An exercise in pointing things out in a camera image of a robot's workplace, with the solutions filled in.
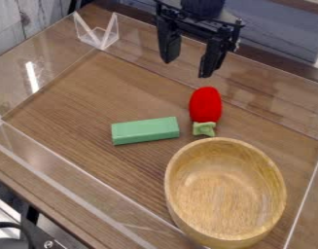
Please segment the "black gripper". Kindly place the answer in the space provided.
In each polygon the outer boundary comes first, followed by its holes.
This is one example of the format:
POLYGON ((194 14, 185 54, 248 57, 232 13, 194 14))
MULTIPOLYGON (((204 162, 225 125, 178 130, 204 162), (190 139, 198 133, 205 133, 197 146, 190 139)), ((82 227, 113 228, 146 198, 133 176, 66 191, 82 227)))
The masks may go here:
MULTIPOLYGON (((228 27, 240 33, 245 27, 241 18, 225 9, 227 0, 156 0, 158 17, 160 56, 170 63, 181 54, 181 33, 213 32, 228 27)), ((215 36, 208 40, 201 60, 200 77, 209 78, 221 68, 231 49, 231 41, 215 36)))

